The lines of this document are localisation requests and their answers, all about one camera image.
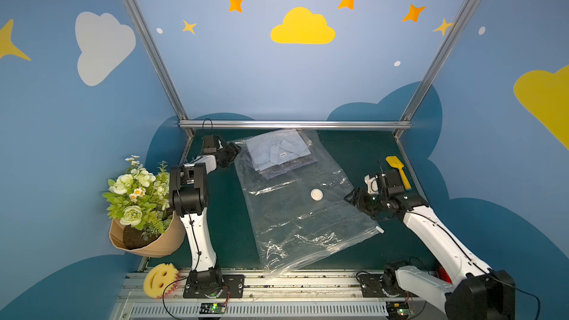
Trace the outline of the clear plastic vacuum bag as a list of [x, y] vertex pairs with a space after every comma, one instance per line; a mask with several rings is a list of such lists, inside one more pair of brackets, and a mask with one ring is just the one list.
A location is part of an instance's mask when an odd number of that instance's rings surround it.
[[[378, 234], [370, 216], [344, 200], [354, 187], [315, 130], [297, 130], [316, 163], [274, 179], [254, 170], [244, 139], [234, 166], [253, 228], [261, 267], [274, 278], [296, 271]], [[321, 201], [311, 198], [320, 189]]]

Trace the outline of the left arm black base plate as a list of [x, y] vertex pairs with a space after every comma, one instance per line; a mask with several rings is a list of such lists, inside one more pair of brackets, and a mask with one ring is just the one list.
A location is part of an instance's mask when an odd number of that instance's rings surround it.
[[191, 271], [184, 287], [184, 299], [241, 299], [245, 277], [242, 274], [223, 274], [219, 268]]

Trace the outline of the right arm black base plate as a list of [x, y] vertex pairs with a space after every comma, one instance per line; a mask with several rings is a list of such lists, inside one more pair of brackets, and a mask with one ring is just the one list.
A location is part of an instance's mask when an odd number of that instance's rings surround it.
[[391, 273], [358, 272], [355, 275], [364, 298], [400, 297], [403, 290], [397, 284], [395, 275]]

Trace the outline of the light blue shirt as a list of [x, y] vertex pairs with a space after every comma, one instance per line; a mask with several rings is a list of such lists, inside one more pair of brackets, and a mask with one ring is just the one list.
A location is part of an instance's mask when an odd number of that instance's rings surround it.
[[245, 144], [257, 171], [311, 155], [307, 143], [295, 129], [254, 136], [246, 139]]

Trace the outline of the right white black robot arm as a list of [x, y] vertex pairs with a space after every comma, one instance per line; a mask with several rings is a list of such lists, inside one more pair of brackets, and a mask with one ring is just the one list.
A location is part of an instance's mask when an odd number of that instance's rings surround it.
[[345, 201], [369, 216], [387, 212], [413, 231], [445, 270], [445, 281], [410, 262], [387, 264], [380, 280], [363, 292], [370, 296], [416, 295], [448, 319], [515, 319], [516, 285], [505, 271], [495, 271], [475, 256], [419, 195], [368, 192], [357, 188]]

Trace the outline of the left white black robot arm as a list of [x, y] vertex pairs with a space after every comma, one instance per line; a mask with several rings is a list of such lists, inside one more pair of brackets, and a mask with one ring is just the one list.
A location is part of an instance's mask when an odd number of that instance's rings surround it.
[[192, 255], [188, 281], [192, 286], [222, 286], [222, 271], [207, 225], [207, 177], [217, 169], [230, 167], [240, 151], [239, 146], [228, 144], [221, 136], [208, 135], [203, 138], [201, 153], [193, 161], [170, 169], [169, 203], [188, 236]]

